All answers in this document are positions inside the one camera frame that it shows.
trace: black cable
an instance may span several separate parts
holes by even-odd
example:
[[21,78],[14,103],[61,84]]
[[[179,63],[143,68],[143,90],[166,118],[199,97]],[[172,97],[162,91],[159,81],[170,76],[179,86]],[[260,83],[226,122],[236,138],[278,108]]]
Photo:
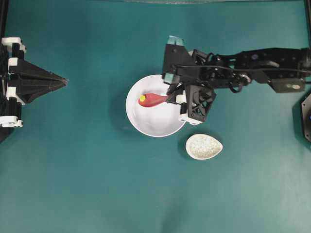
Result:
[[259,69],[232,69],[228,67],[221,67],[221,66],[180,66],[177,65],[176,67],[198,67],[198,68],[219,68],[219,69],[226,69],[232,70],[236,72],[250,72],[250,71],[292,71],[292,72],[301,72],[301,73],[308,73],[311,74],[311,70],[302,70],[302,69],[291,69],[291,68],[259,68]]
[[238,83],[238,89],[234,89],[233,87],[233,82],[229,82],[229,89],[233,92],[233,93],[240,93],[242,91],[244,84],[239,82]]
[[209,58],[210,58],[212,55],[214,55],[212,52],[210,52],[210,53],[207,55],[207,57],[206,57],[206,61],[207,61],[207,62],[209,61]]

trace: black wire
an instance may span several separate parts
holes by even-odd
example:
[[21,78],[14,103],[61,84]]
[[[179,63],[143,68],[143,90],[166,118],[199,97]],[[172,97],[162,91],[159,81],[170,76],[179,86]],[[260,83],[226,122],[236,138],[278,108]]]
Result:
[[210,52],[207,57],[206,57],[206,61],[208,62],[209,61],[209,58],[211,57],[211,55],[214,55],[212,52]]
[[198,68],[219,68],[219,69],[226,69],[226,70],[232,70],[236,72],[250,72],[250,71],[292,71],[292,72],[301,72],[301,73],[308,73],[311,74],[311,70],[302,70],[302,69],[291,69],[291,68],[259,68],[259,69],[232,69],[228,67],[221,67],[221,66],[180,66],[177,65],[176,67],[183,67],[183,68],[189,68],[189,67],[198,67]]

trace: teal table surface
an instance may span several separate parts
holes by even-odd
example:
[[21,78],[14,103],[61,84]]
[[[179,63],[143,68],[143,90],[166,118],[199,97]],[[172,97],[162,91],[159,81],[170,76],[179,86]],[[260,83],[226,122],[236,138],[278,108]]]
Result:
[[[299,100],[252,83],[217,90],[206,123],[139,133],[125,98],[160,74],[169,35],[219,54],[308,43],[303,1],[167,5],[12,0],[6,36],[69,84],[23,109],[0,144],[1,233],[308,233],[311,150]],[[191,159],[207,133],[224,150]]]

